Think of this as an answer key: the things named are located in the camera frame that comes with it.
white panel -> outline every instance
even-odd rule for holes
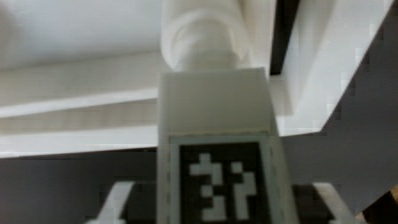
[[[251,38],[249,61],[253,67],[271,71],[272,38],[278,0],[240,0]]]
[[[262,132],[274,122],[263,69],[164,74],[160,132],[203,135]]]
[[[0,118],[159,97],[159,52],[0,72]]]
[[[0,157],[157,146],[157,102],[0,119]]]
[[[283,75],[272,78],[281,135],[326,125],[393,0],[303,0]]]

white cylindrical joint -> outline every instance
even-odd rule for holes
[[[162,53],[178,71],[235,68],[249,37],[239,0],[166,0]]]

